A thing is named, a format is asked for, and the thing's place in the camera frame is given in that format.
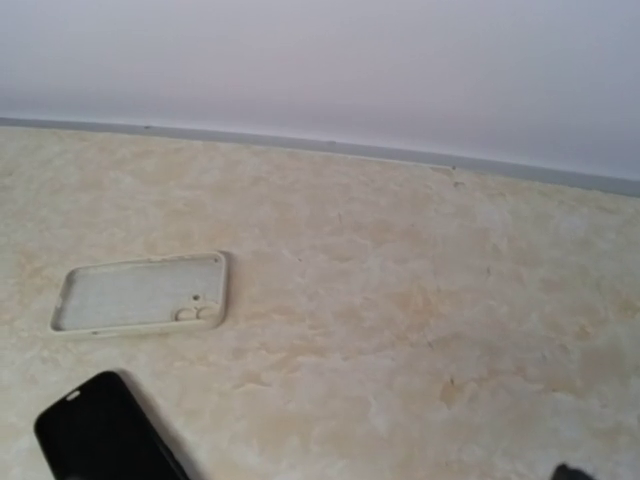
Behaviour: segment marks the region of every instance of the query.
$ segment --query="black object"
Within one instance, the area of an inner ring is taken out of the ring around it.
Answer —
[[[591,475],[584,473],[577,468],[571,468],[567,465],[558,465],[551,480],[595,480]]]
[[[54,403],[35,433],[57,480],[189,480],[115,372]]]

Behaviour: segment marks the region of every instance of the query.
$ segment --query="phone screen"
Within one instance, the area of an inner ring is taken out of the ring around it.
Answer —
[[[45,410],[35,432],[57,480],[185,480],[172,453],[114,372]]]

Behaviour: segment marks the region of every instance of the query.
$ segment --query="black smartphone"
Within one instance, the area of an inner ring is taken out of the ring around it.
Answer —
[[[56,480],[189,480],[115,372],[47,408],[35,433]]]

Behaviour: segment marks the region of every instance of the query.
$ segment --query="white phone case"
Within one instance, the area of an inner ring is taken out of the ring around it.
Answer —
[[[49,330],[95,338],[217,327],[227,263],[212,252],[76,268],[64,280]]]

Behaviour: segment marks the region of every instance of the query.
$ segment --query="white wall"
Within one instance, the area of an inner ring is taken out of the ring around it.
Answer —
[[[5,0],[0,116],[640,179],[640,2]]]

